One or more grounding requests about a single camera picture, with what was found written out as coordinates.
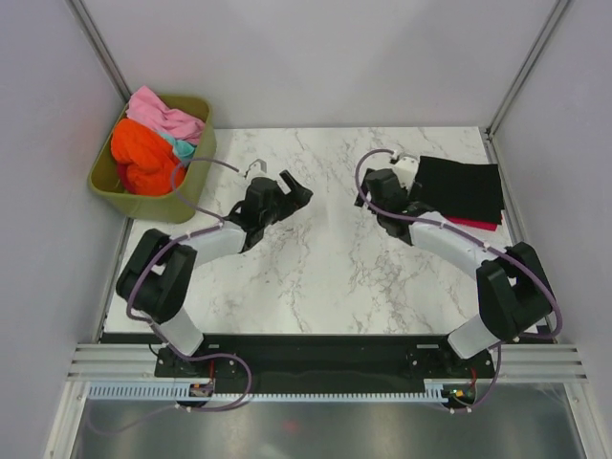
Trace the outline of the black t shirt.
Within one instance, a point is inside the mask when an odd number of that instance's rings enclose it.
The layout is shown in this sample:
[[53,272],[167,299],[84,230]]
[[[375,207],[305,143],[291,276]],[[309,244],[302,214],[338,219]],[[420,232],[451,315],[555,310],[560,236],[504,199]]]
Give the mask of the black t shirt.
[[505,209],[496,164],[464,164],[429,156],[420,158],[409,200],[453,217],[500,225]]

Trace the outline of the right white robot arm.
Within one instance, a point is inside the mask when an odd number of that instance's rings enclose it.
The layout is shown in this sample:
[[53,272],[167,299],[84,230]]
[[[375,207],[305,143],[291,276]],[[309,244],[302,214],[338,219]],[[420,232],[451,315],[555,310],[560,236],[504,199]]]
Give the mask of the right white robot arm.
[[519,243],[502,251],[487,245],[439,212],[409,201],[392,169],[368,168],[356,205],[375,213],[389,236],[437,255],[475,281],[477,314],[448,334],[448,346],[437,355],[445,374],[462,375],[476,354],[519,338],[554,311],[556,300],[533,247]]

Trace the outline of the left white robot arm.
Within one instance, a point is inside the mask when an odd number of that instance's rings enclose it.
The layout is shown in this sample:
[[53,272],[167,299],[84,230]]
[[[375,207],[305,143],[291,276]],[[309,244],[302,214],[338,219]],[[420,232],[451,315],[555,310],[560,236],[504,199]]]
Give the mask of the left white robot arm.
[[193,271],[218,258],[249,251],[267,227],[310,203],[312,190],[286,170],[280,178],[287,192],[271,178],[250,179],[244,198],[210,229],[175,238],[158,229],[146,231],[120,273],[116,293],[126,301],[127,314],[143,319],[159,333],[177,351],[177,365],[189,376],[202,375],[210,362],[208,350],[201,346],[204,334],[184,307]]

